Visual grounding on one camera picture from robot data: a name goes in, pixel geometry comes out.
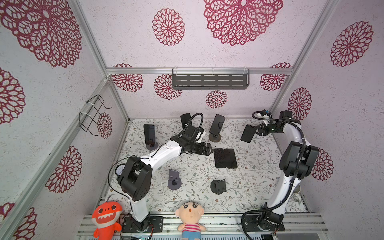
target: cartoon boy plush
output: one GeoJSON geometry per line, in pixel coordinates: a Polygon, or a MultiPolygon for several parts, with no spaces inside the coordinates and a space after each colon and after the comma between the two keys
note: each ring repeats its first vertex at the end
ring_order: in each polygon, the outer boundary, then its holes
{"type": "Polygon", "coordinates": [[[196,202],[186,202],[176,210],[175,215],[180,217],[183,224],[177,230],[183,231],[182,240],[200,240],[201,231],[206,231],[205,226],[199,224],[204,209],[196,202]]]}

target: blue shorts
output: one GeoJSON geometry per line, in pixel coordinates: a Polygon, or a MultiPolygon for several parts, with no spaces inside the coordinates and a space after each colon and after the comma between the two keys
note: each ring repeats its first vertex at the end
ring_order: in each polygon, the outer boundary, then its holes
{"type": "Polygon", "coordinates": [[[188,238],[189,240],[194,240],[195,238],[201,239],[201,233],[184,231],[182,234],[182,238],[188,238]]]}

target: round stand base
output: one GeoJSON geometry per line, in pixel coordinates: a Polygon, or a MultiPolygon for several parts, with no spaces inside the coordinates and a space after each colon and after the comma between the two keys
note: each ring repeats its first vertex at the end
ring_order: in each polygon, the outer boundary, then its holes
{"type": "Polygon", "coordinates": [[[219,134],[217,137],[215,137],[212,133],[210,133],[208,138],[209,138],[209,141],[211,142],[220,142],[221,135],[219,134]]]}
{"type": "Polygon", "coordinates": [[[147,149],[150,150],[150,151],[152,151],[152,150],[157,149],[158,146],[159,146],[159,145],[158,145],[157,142],[156,142],[155,145],[147,145],[147,149]]]}

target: gauge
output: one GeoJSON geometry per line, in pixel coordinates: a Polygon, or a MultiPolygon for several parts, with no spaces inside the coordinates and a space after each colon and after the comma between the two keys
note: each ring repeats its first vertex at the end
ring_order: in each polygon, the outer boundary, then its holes
{"type": "Polygon", "coordinates": [[[124,170],[124,168],[125,168],[125,163],[118,165],[115,169],[115,174],[117,176],[120,176],[122,174],[122,171],[124,170]]]}

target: orange shark plush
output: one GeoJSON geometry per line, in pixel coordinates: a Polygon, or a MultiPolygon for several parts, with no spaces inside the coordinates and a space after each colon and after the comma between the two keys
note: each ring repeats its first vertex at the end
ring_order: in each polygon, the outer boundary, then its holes
{"type": "Polygon", "coordinates": [[[122,213],[122,207],[118,202],[105,202],[101,204],[92,214],[92,222],[97,226],[93,233],[99,240],[111,240],[113,233],[121,231],[121,225],[116,221],[122,213]]]}

